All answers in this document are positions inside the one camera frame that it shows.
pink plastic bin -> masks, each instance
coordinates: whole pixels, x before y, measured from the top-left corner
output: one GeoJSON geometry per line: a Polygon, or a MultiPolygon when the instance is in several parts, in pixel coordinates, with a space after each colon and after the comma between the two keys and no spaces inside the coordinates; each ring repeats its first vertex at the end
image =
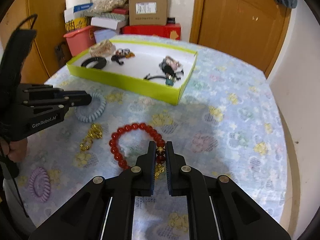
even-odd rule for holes
{"type": "Polygon", "coordinates": [[[93,32],[98,29],[100,28],[90,25],[63,35],[63,37],[67,39],[67,43],[73,57],[96,44],[93,32]]]}

human hand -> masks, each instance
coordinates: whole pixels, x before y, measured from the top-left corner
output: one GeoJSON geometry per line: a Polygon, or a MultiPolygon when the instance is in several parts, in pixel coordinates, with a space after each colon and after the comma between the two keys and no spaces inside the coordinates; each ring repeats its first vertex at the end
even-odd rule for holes
{"type": "Polygon", "coordinates": [[[13,162],[22,162],[26,157],[28,145],[27,138],[17,142],[10,142],[9,145],[5,140],[0,138],[0,143],[4,154],[7,155],[8,158],[13,162]]]}

white shipping label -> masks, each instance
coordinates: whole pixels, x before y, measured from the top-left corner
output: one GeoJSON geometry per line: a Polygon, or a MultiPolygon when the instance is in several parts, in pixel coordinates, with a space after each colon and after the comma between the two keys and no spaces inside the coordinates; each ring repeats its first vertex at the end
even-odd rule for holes
{"type": "Polygon", "coordinates": [[[156,12],[157,12],[156,2],[136,3],[136,14],[147,14],[147,13],[156,13],[156,12]]]}

spiral hair tie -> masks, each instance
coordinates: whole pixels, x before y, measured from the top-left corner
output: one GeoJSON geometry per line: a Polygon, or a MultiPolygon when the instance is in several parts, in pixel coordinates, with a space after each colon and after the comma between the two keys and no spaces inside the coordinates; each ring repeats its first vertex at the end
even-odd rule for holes
{"type": "Polygon", "coordinates": [[[38,167],[31,173],[29,178],[29,191],[31,195],[40,202],[46,202],[48,200],[51,191],[51,185],[47,171],[44,168],[38,167]],[[42,179],[44,182],[43,193],[41,196],[39,196],[35,191],[35,180],[38,176],[40,176],[39,180],[42,179]]]}
{"type": "Polygon", "coordinates": [[[80,113],[80,108],[76,107],[75,114],[79,121],[81,122],[94,122],[98,117],[100,117],[106,108],[106,100],[104,96],[99,92],[90,93],[92,98],[98,98],[100,100],[100,106],[98,109],[91,115],[86,116],[80,113]]]}

wooden door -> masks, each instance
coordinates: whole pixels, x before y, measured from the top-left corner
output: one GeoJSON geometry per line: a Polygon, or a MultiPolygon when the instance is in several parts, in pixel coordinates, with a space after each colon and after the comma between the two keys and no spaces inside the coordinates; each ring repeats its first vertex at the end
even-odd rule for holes
{"type": "Polygon", "coordinates": [[[204,0],[198,44],[248,62],[268,76],[290,11],[274,0],[204,0]]]}
{"type": "MultiPolygon", "coordinates": [[[[0,38],[3,48],[5,48],[11,33],[19,23],[28,16],[26,1],[27,0],[15,0],[0,23],[0,38]]],[[[42,84],[48,78],[49,76],[44,68],[35,43],[33,43],[31,51],[21,70],[21,83],[42,84]]]]}
{"type": "MultiPolygon", "coordinates": [[[[59,63],[54,48],[62,41],[66,33],[63,12],[65,0],[28,0],[29,14],[37,13],[38,19],[34,29],[38,31],[36,47],[50,76],[59,70],[59,63]]],[[[68,46],[63,50],[67,59],[71,59],[68,46]]]]}

